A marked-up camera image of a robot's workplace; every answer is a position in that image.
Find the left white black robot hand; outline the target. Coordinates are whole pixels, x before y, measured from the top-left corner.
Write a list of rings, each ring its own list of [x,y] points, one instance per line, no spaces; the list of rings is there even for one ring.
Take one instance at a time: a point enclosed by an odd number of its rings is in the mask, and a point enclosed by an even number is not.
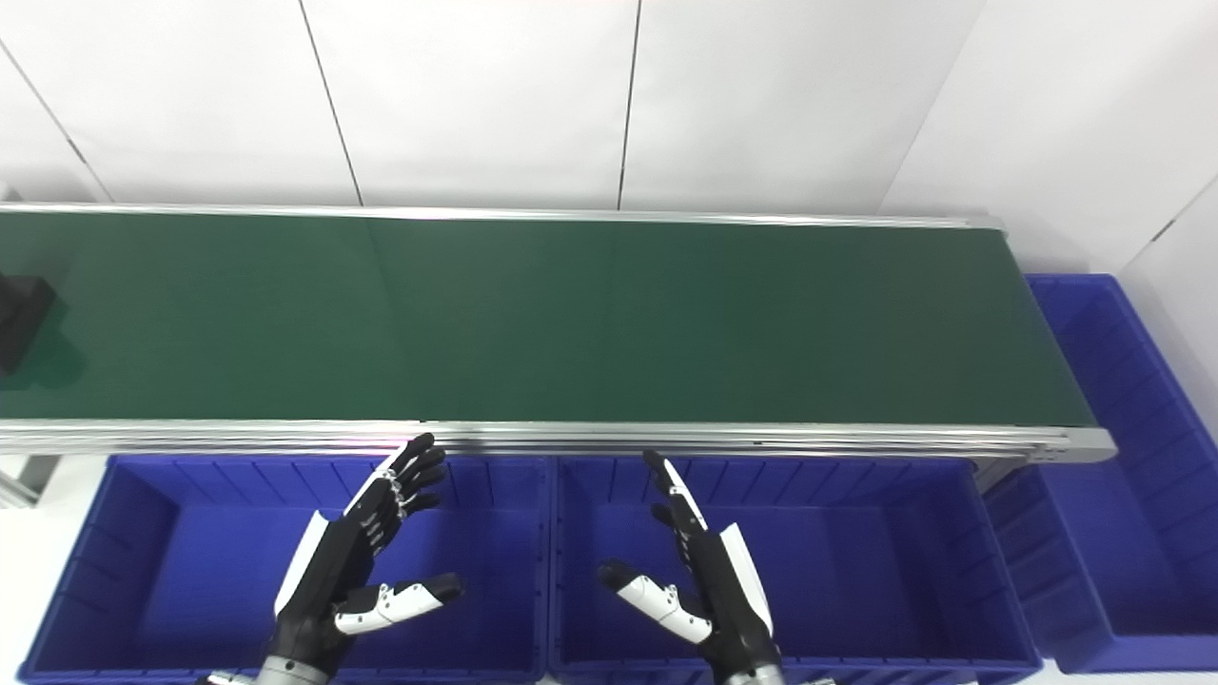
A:
[[[312,516],[274,602],[263,672],[326,683],[358,635],[379,633],[460,598],[456,573],[369,584],[375,559],[410,516],[438,506],[445,450],[423,433],[382,460],[336,518]]]

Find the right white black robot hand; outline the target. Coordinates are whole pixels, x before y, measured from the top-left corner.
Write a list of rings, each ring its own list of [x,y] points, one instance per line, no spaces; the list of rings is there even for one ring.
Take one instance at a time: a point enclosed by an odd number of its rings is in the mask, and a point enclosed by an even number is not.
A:
[[[695,594],[622,559],[609,558],[597,570],[600,585],[666,633],[695,645],[717,684],[783,684],[773,613],[756,563],[739,525],[714,531],[695,495],[670,460],[654,450],[642,455],[652,481],[664,496],[652,516],[674,531],[678,559],[695,581]]]

